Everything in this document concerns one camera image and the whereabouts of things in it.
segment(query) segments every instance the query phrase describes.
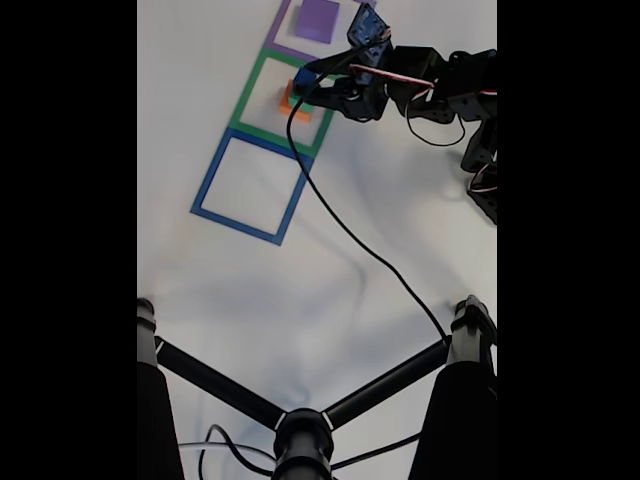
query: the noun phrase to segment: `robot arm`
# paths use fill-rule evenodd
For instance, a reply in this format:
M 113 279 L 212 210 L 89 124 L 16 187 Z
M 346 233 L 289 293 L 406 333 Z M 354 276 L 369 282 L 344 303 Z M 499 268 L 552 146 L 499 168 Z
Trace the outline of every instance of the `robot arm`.
M 431 47 L 395 47 L 385 38 L 388 25 L 368 4 L 362 4 L 349 28 L 347 38 L 352 47 L 363 49 L 351 62 L 331 73 L 330 87 L 309 91 L 317 75 L 331 69 L 353 50 L 308 63 L 294 79 L 294 93 L 305 95 L 305 103 L 341 112 L 361 123 L 380 120 L 389 99 L 407 121 L 426 118 L 450 124 L 456 115 L 467 122 L 480 121 L 462 159 L 463 170 L 475 173 L 469 196 L 498 224 L 498 54 L 496 50 L 469 54 L 453 52 L 448 61 Z M 425 86 L 403 80 L 418 79 Z

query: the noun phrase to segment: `white table surface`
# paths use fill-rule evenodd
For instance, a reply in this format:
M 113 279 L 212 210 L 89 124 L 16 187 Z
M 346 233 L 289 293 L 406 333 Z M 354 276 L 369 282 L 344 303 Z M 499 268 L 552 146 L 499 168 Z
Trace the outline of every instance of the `white table surface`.
M 394 45 L 433 46 L 447 58 L 497 47 L 496 3 L 380 0 L 377 11 Z M 286 410 L 321 410 L 438 334 L 308 186 L 281 247 L 189 213 L 279 5 L 138 0 L 137 289 L 154 303 L 158 334 L 168 341 Z M 456 127 L 415 121 L 436 141 L 455 138 Z M 338 214 L 397 266 L 447 331 L 452 307 L 471 293 L 497 320 L 497 229 L 465 194 L 466 146 L 419 142 L 389 102 L 379 122 L 336 114 L 312 173 Z M 272 452 L 272 432 L 165 373 L 180 442 L 201 441 L 219 423 L 235 441 Z M 332 461 L 419 431 L 434 379 L 335 432 Z M 407 478 L 415 448 L 336 476 Z M 197 479 L 197 453 L 182 460 L 186 478 Z M 207 453 L 205 476 L 259 478 L 222 451 Z

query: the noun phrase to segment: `purple block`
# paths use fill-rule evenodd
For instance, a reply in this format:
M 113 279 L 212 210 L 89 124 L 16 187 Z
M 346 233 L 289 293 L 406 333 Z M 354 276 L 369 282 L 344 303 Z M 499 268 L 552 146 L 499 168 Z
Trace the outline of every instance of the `purple block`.
M 329 0 L 304 0 L 300 6 L 296 36 L 331 43 L 340 4 Z

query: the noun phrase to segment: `black tripod leg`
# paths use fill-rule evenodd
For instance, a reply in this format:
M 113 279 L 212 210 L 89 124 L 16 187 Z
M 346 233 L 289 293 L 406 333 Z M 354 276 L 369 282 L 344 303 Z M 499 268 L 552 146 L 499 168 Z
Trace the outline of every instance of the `black tripod leg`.
M 153 306 L 139 298 L 136 480 L 184 480 L 169 390 L 156 362 L 154 331 Z
M 447 361 L 451 337 L 434 343 L 325 410 L 333 430 L 404 390 Z
M 274 430 L 285 411 L 225 377 L 191 355 L 156 337 L 158 364 L 181 376 L 227 405 Z
M 409 480 L 497 477 L 497 380 L 476 362 L 436 380 Z

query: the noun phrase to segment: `orange cube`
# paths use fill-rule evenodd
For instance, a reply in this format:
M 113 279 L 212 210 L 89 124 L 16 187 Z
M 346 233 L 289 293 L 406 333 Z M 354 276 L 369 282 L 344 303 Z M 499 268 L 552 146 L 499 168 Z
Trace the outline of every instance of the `orange cube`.
M 287 85 L 287 89 L 284 91 L 284 96 L 282 97 L 282 100 L 280 100 L 280 113 L 286 117 L 291 115 L 291 112 L 293 111 L 293 107 L 289 105 L 289 94 L 291 93 L 292 88 L 293 80 L 289 80 L 289 85 Z M 311 123 L 311 114 L 307 112 L 301 112 L 300 110 L 296 112 L 296 115 L 293 118 L 305 123 Z

